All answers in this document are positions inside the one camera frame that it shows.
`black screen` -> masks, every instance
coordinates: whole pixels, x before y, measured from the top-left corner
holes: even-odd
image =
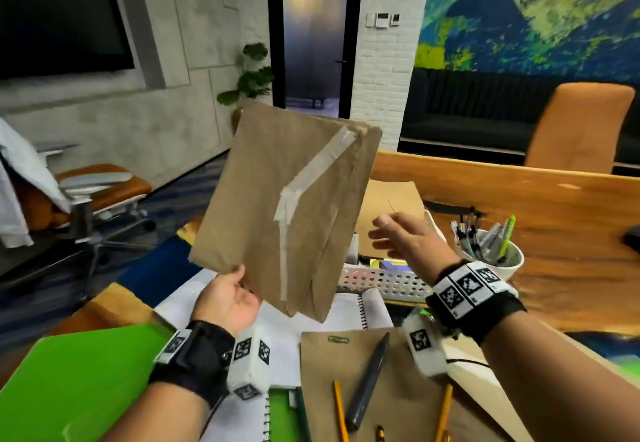
[[[116,0],[0,0],[0,79],[133,67]]]

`abstract painting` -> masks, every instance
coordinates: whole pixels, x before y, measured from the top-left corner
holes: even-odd
[[[415,66],[640,83],[640,0],[427,0]]]

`white perforated basket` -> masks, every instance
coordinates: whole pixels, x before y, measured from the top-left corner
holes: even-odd
[[[431,287],[413,272],[383,270],[347,263],[342,269],[339,285],[352,290],[376,287],[380,289],[383,299],[393,301],[424,302],[424,298],[431,294]]]

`person's left hand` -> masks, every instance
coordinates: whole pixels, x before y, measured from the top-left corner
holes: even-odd
[[[253,324],[260,300],[240,285],[244,265],[235,272],[218,275],[198,296],[191,320],[202,320],[219,325],[233,337]]]

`wrist strap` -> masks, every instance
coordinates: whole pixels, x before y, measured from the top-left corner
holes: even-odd
[[[526,311],[518,291],[481,261],[464,260],[446,268],[427,298],[441,323],[459,328],[478,344],[505,317]]]
[[[203,398],[215,409],[227,396],[227,371],[234,337],[208,322],[189,323],[178,331],[156,357],[149,383],[181,386]]]

